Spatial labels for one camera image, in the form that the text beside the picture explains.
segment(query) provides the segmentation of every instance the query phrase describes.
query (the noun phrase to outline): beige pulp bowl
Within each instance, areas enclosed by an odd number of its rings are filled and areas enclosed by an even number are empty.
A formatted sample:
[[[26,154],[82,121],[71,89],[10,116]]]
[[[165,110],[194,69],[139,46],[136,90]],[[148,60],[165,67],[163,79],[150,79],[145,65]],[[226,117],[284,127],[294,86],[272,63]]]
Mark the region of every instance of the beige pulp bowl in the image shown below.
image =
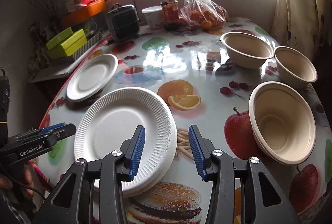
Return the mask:
[[[274,49],[280,77],[293,88],[303,88],[317,80],[314,65],[295,49],[279,46]]]
[[[249,117],[259,148],[286,165],[298,165],[311,154],[316,125],[311,109],[290,86],[278,82],[258,85],[249,100]]]
[[[225,33],[220,40],[226,46],[230,59],[247,69],[258,69],[267,59],[274,56],[270,45],[247,33]]]

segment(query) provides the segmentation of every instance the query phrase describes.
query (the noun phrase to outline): stacked paper plates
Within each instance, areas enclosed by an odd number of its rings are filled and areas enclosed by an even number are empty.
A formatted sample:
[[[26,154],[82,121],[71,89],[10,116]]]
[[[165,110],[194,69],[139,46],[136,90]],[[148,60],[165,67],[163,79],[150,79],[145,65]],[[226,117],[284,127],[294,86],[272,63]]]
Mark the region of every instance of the stacked paper plates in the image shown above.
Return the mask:
[[[80,122],[74,145],[75,159],[101,159],[130,139],[137,125],[145,127],[145,145],[132,182],[122,182],[124,197],[146,191],[167,172],[174,158],[177,131],[167,104],[156,93],[127,87],[96,101]]]

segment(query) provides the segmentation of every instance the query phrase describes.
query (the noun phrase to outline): white paper plate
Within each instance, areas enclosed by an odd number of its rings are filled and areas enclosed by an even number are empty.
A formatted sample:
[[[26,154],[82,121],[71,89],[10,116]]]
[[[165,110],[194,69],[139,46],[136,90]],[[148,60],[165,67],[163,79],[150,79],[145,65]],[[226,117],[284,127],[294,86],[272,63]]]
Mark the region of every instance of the white paper plate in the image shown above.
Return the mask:
[[[97,100],[85,113],[75,136],[75,159],[101,159],[130,139],[137,125],[145,127],[145,145],[138,173],[122,182],[124,197],[156,184],[174,158],[177,131],[172,114],[156,93],[139,87],[114,90]]]
[[[112,78],[116,69],[117,57],[110,54],[100,55],[85,62],[69,81],[69,101],[86,100],[97,93]]]

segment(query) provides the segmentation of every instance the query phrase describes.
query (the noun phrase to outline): glass jar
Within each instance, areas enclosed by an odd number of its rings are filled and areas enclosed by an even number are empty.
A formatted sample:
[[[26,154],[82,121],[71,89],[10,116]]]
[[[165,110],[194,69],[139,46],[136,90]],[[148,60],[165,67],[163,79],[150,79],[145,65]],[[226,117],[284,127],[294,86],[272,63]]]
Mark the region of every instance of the glass jar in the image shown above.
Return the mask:
[[[180,28],[178,1],[160,0],[160,5],[164,15],[164,28],[172,31]]]

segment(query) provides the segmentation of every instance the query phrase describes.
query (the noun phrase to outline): printed hamburger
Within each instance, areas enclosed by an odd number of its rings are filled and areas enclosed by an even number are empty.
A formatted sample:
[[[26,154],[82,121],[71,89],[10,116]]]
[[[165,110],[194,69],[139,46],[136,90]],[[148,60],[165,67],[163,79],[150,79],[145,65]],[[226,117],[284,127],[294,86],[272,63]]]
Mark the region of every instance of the printed hamburger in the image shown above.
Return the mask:
[[[201,195],[193,188],[159,182],[148,191],[127,199],[128,224],[199,224]]]

